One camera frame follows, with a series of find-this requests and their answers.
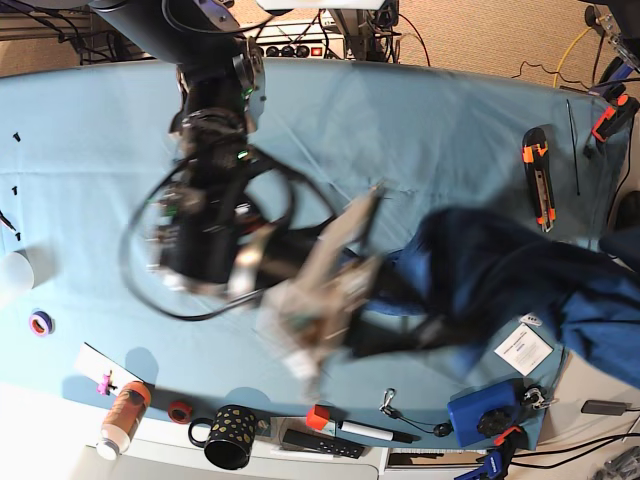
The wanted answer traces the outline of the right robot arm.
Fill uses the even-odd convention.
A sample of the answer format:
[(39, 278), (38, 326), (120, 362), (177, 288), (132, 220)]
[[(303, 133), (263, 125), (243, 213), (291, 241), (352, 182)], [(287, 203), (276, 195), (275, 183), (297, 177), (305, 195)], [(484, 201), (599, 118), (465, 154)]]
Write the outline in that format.
[(153, 192), (166, 219), (153, 270), (169, 288), (255, 309), (258, 334), (311, 396), (344, 344), (361, 357), (451, 340), (418, 291), (370, 250), (381, 185), (318, 224), (294, 226), (296, 190), (309, 178), (249, 141), (263, 103), (263, 58), (226, 2), (90, 7), (177, 68), (182, 103), (171, 132), (182, 158)]

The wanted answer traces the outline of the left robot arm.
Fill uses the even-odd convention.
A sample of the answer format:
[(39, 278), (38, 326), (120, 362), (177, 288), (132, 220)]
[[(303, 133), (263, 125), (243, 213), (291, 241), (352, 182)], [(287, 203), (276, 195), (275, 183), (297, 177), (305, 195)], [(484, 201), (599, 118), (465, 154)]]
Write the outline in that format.
[(616, 50), (639, 57), (639, 0), (588, 1), (585, 23)]

